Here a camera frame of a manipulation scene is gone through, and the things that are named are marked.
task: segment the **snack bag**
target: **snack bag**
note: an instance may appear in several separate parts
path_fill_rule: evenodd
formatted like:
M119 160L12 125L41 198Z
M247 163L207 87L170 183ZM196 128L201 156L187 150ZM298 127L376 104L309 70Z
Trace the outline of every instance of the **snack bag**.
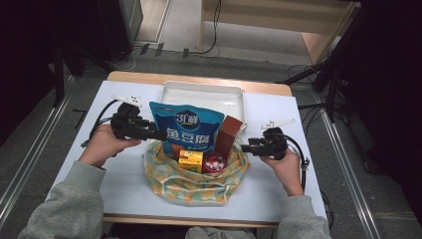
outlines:
M150 102L157 129L167 132L164 153L177 159L180 149L213 151L215 134L224 114L189 105L173 106Z

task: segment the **small box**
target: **small box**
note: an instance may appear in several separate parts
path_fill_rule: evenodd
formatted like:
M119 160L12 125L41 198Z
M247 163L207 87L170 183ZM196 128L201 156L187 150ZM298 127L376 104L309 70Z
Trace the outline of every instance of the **small box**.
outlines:
M179 167L189 171L201 173L203 156L204 153L201 151L180 149Z

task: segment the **cloth liner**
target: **cloth liner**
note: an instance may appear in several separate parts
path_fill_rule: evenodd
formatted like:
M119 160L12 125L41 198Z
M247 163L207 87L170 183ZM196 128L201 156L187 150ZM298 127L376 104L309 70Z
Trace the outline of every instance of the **cloth liner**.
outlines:
M164 153L162 141L152 141L144 155L145 174L152 191L186 202L227 202L250 165L241 144L242 140L237 137L223 170L197 173L180 168L176 160Z

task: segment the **hand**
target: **hand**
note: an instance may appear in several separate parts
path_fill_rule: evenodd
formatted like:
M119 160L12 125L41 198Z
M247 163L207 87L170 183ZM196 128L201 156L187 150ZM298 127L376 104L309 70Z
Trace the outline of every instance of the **hand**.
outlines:
M286 156L281 160L274 160L266 156L260 158L274 170L289 196L304 195L301 186L300 161L294 152L287 148Z
M88 143L79 161L95 167L101 167L111 156L122 152L127 147L139 144L140 139L116 138L109 124L101 124Z

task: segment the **white tray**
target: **white tray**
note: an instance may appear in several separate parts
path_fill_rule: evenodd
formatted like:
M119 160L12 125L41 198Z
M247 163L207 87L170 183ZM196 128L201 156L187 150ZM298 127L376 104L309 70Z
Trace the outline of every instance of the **white tray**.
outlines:
M246 128L244 91L238 87L166 82L160 102L168 105L190 105L210 109L240 120L240 131Z

